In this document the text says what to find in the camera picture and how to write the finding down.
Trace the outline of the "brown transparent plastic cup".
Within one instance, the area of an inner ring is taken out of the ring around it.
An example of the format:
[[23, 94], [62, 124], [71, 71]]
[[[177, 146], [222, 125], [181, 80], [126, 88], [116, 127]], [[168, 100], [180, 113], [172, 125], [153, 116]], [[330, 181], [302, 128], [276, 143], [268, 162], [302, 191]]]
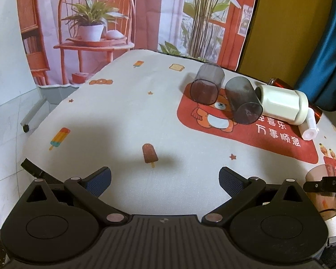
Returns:
[[[334, 176], [333, 167], [330, 164], [319, 165], [311, 169], [305, 176], [306, 182], [321, 181], [323, 177]], [[336, 216], [335, 193], [306, 193], [312, 201], [323, 220]]]

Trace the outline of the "dark grey transparent cup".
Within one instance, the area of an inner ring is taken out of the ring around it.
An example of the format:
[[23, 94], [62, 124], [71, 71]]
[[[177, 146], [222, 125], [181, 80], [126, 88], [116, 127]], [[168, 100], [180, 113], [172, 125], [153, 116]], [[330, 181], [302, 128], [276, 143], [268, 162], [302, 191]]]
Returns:
[[249, 125], [260, 118], [263, 107], [247, 78], [236, 76], [230, 79], [224, 91], [236, 123]]

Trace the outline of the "grey transparent cup rear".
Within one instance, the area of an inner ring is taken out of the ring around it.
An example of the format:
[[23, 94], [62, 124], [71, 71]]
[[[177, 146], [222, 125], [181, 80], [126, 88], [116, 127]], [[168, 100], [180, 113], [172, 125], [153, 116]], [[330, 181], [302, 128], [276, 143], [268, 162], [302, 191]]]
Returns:
[[215, 63], [203, 64], [190, 86], [190, 97], [193, 101], [212, 105], [217, 101], [222, 82], [224, 80], [223, 69]]

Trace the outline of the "living room printed backdrop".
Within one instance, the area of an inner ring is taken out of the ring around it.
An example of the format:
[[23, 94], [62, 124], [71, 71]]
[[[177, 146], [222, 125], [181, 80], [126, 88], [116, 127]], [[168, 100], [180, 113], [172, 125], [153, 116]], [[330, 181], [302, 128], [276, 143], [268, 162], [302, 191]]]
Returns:
[[81, 85], [135, 49], [236, 70], [257, 0], [17, 0], [39, 86]]

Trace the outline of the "small white plastic bottle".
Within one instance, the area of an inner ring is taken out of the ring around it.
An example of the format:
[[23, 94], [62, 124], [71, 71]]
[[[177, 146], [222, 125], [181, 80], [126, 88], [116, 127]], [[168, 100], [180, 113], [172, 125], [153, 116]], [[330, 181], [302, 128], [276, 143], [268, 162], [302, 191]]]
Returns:
[[304, 141], [311, 141], [317, 137], [319, 128], [317, 127], [315, 112], [312, 108], [308, 108], [306, 119], [302, 124], [298, 125], [298, 129]]

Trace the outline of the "white plastic jar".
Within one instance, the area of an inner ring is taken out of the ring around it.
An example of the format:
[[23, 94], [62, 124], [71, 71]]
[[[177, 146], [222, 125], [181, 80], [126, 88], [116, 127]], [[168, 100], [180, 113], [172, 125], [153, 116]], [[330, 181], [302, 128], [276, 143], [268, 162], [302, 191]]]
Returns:
[[257, 86], [256, 95], [263, 108], [263, 115], [301, 125], [308, 115], [308, 98], [301, 92], [272, 85]]

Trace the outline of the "printed white red tablecloth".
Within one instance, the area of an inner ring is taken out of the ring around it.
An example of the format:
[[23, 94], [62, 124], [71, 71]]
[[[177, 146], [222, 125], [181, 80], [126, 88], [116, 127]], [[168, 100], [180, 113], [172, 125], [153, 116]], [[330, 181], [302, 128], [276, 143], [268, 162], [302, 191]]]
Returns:
[[336, 172], [336, 113], [304, 141], [297, 127], [267, 116], [232, 121], [221, 93], [201, 106], [189, 96], [201, 63], [149, 50], [127, 52], [63, 100], [29, 137], [24, 158], [57, 180], [103, 166], [112, 185], [102, 201], [130, 214], [204, 216], [227, 201], [227, 166], [268, 183], [328, 163]]

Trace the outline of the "teal blue curtain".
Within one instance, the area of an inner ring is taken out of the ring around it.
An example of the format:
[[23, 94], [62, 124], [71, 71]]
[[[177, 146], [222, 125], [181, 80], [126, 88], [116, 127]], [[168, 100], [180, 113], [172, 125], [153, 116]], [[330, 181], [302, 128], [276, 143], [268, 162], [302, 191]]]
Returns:
[[321, 109], [336, 111], [336, 0], [332, 0], [324, 33], [295, 88]]

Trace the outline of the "red metallic cylinder bottle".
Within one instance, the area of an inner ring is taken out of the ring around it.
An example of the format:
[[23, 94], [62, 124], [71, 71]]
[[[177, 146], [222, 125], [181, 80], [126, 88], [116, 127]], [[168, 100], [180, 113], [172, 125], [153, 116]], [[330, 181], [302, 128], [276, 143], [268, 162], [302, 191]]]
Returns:
[[[283, 80], [279, 78], [269, 79], [268, 85], [293, 90], [293, 88], [289, 84], [285, 83]], [[318, 123], [322, 117], [323, 111], [319, 107], [317, 107], [315, 104], [313, 104], [311, 101], [308, 101], [308, 105], [314, 111], [314, 117], [315, 117], [316, 123]]]

